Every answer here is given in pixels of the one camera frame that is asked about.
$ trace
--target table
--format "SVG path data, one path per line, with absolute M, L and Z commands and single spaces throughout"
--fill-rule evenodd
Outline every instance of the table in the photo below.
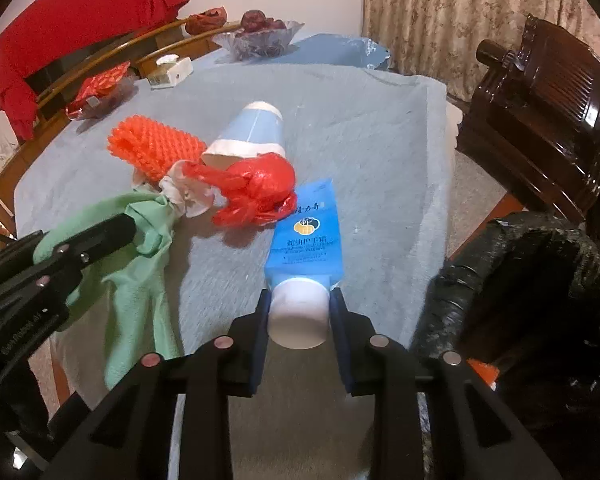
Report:
M 16 188 L 21 235 L 129 190 L 132 168 L 106 151 L 108 133 L 127 116 L 144 114 L 211 142 L 245 104 L 265 100 L 285 118 L 298 182 L 333 178 L 349 308 L 408 344 L 444 258 L 451 170 L 443 84 L 345 66 L 269 65 L 195 72 L 167 90 L 136 85 L 138 93 L 100 122 L 70 124 L 29 168 Z M 254 309 L 271 235 L 270 228 L 224 232 L 208 214 L 180 219 L 166 285 L 186 352 Z M 104 320 L 95 306 L 54 342 L 91 404 L 102 394 Z M 330 342 L 307 351 L 270 343 L 258 395 L 230 399 L 235 478 L 364 478 L 372 418 L 373 399 L 346 396 Z

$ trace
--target green cloth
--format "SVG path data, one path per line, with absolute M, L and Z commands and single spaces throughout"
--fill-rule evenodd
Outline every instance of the green cloth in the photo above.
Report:
M 39 263 L 67 238 L 119 213 L 136 222 L 133 242 L 83 270 L 82 282 L 67 298 L 70 318 L 60 328 L 66 329 L 102 298 L 107 301 L 104 378 L 109 389 L 146 352 L 156 351 L 166 359 L 181 355 L 164 290 L 177 218 L 173 206 L 163 195 L 146 190 L 104 200 L 46 234 L 33 256 Z

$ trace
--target red cloth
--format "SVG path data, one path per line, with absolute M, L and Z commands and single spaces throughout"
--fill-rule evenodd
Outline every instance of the red cloth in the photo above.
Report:
M 31 139 L 36 94 L 24 81 L 80 48 L 173 20 L 189 0 L 36 0 L 0 34 L 0 110 Z

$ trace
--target curtain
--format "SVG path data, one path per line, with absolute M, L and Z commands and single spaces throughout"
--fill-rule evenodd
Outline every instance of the curtain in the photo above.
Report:
M 400 73 L 439 79 L 469 101 L 487 70 L 478 44 L 519 48 L 527 14 L 561 25 L 600 57 L 600 19 L 586 0 L 364 0 L 363 35 L 391 51 Z

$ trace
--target metal rivet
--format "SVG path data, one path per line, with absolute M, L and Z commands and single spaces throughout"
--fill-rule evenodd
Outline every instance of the metal rivet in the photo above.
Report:
M 36 280 L 36 286 L 39 286 L 40 288 L 47 286 L 49 284 L 49 277 L 48 276 L 40 276 L 37 280 Z
M 221 350 L 231 348 L 231 346 L 233 346 L 233 345 L 234 345 L 233 338 L 231 338 L 227 335 L 221 335 L 220 337 L 216 337 L 216 339 L 214 341 L 214 346 Z
M 458 366 L 462 362 L 462 358 L 458 352 L 445 352 L 442 355 L 442 360 L 452 366 Z
M 385 335 L 376 334 L 369 338 L 369 342 L 375 348 L 384 348 L 389 344 L 389 338 Z
M 152 368 L 155 365 L 160 364 L 160 361 L 162 361 L 162 358 L 160 357 L 160 354 L 157 354 L 155 352 L 152 352 L 151 354 L 145 354 L 140 359 L 140 363 L 145 368 Z

